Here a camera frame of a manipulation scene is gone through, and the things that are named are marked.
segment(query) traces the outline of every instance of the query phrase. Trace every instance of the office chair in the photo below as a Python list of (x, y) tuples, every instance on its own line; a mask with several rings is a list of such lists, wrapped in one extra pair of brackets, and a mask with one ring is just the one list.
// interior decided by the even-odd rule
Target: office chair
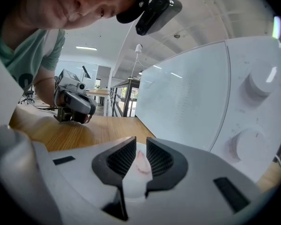
[(28, 101), (35, 103), (35, 101), (33, 99), (33, 94), (34, 94), (34, 91), (32, 90), (32, 86), (31, 86), (29, 91), (24, 92), (23, 95), (25, 96), (25, 99), (23, 101), (21, 101), (21, 104), (22, 104), (22, 102), (25, 102), (25, 101), (27, 102), (27, 104), (28, 104)]

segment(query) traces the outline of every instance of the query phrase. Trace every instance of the cable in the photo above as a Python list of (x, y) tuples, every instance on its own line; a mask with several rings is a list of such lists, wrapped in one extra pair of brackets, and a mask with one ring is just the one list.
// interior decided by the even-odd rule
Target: cable
[[(141, 63), (138, 59), (137, 59), (137, 61), (138, 61), (139, 64), (142, 65), (142, 63)], [(142, 65), (142, 67), (143, 67), (144, 69), (146, 69), (144, 65)]]
[(130, 86), (130, 84), (131, 84), (131, 80), (133, 79), (133, 72), (134, 72), (134, 69), (135, 69), (135, 65), (136, 65), (136, 63), (137, 63), (137, 58), (138, 58), (138, 56), (139, 56), (139, 53), (140, 53), (140, 52), (138, 51), (137, 54), (136, 54), (135, 64), (134, 64), (133, 69), (132, 69), (131, 79), (130, 79), (129, 86)]
[[(23, 97), (25, 97), (27, 99), (28, 102), (30, 102), (30, 100), (28, 100), (28, 97), (26, 95), (23, 95)], [(37, 109), (39, 110), (56, 110), (58, 109), (58, 107), (53, 107), (53, 106), (42, 106), (42, 105), (38, 105), (35, 106)]]
[(275, 158), (278, 160), (278, 163), (279, 163), (279, 165), (281, 167), (281, 160), (280, 160), (280, 158), (277, 155), (275, 155)]
[(41, 112), (51, 113), (51, 114), (53, 114), (53, 115), (56, 115), (56, 113), (54, 113), (54, 112), (46, 111), (46, 110), (44, 110), (44, 109), (42, 109), (42, 108), (36, 107), (36, 106), (35, 106), (32, 102), (30, 102), (28, 99), (27, 99), (27, 102), (29, 102), (31, 105), (33, 105), (35, 108), (37, 108), (37, 109), (40, 110)]

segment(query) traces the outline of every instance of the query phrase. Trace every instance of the black slot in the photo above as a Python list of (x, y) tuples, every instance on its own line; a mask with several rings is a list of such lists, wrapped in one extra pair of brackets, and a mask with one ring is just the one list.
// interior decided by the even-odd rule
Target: black slot
[(214, 183), (234, 213), (239, 212), (250, 204), (249, 200), (241, 194), (228, 178), (217, 178)]
[(73, 160), (75, 160), (74, 157), (68, 156), (68, 157), (62, 157), (62, 158), (54, 159), (53, 162), (54, 162), (55, 165), (60, 165), (60, 164), (63, 164), (63, 163), (71, 162)]

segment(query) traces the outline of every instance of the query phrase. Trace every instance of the black cap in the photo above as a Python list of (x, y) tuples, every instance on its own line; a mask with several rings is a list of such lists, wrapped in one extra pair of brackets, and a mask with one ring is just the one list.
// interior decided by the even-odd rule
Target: black cap
[(136, 0), (135, 3), (125, 12), (117, 15), (120, 23), (131, 23), (137, 19), (148, 7), (150, 0)]

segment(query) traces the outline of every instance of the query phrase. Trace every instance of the man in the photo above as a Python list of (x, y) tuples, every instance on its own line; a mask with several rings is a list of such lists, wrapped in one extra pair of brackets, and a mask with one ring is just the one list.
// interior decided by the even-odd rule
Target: man
[[(149, 0), (19, 0), (0, 31), (0, 58), (24, 89), (34, 84), (45, 103), (55, 105), (54, 70), (65, 42), (63, 29), (88, 26), (117, 16), (120, 23), (134, 21)], [(52, 52), (44, 56), (48, 30), (59, 29)], [(58, 105), (63, 104), (59, 98)]]

